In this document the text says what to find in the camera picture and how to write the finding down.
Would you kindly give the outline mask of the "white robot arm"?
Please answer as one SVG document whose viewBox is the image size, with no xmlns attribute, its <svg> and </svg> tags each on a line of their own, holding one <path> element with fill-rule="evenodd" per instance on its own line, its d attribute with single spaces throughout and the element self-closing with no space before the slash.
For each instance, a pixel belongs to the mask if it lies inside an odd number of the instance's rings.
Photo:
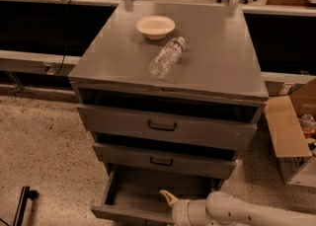
<svg viewBox="0 0 316 226">
<path fill-rule="evenodd" d="M 316 216 L 245 202 L 222 191 L 206 199 L 179 199 L 161 189 L 174 226 L 316 226 Z"/>
</svg>

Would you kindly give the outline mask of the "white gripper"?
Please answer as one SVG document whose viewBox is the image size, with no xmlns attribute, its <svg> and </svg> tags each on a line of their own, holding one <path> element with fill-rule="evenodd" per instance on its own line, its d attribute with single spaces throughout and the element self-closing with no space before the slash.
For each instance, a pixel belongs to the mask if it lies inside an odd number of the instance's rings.
<svg viewBox="0 0 316 226">
<path fill-rule="evenodd" d="M 178 199 L 165 189 L 159 192 L 165 197 L 172 208 L 172 218 L 175 226 L 205 226 L 205 200 Z"/>
</svg>

